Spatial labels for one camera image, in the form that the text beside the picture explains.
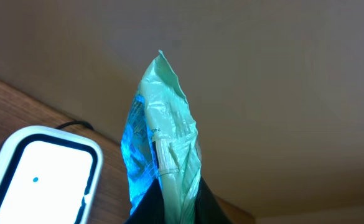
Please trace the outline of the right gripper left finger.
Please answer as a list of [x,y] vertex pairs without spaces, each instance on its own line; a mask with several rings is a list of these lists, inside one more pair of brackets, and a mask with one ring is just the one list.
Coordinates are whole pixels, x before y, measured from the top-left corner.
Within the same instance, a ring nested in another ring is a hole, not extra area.
[[124,224],[165,224],[164,199],[157,179]]

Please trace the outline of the white barcode scanner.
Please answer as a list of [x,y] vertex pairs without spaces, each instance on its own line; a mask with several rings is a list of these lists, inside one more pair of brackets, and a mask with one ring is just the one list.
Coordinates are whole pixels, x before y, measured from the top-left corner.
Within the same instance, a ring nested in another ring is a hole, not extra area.
[[102,167],[91,139],[46,126],[17,130],[0,150],[0,223],[87,223]]

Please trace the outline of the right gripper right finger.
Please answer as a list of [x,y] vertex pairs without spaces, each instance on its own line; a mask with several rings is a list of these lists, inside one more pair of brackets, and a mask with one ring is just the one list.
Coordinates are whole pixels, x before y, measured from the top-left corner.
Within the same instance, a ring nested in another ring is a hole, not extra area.
[[231,224],[202,177],[195,200],[195,224]]

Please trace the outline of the mint green plastic packet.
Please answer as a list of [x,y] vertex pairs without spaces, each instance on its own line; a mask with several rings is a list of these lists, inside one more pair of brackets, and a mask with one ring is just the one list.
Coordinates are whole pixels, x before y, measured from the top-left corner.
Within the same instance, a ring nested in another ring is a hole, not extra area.
[[131,214],[157,181],[166,223],[194,223],[201,178],[198,130],[178,76],[163,52],[146,69],[121,140]]

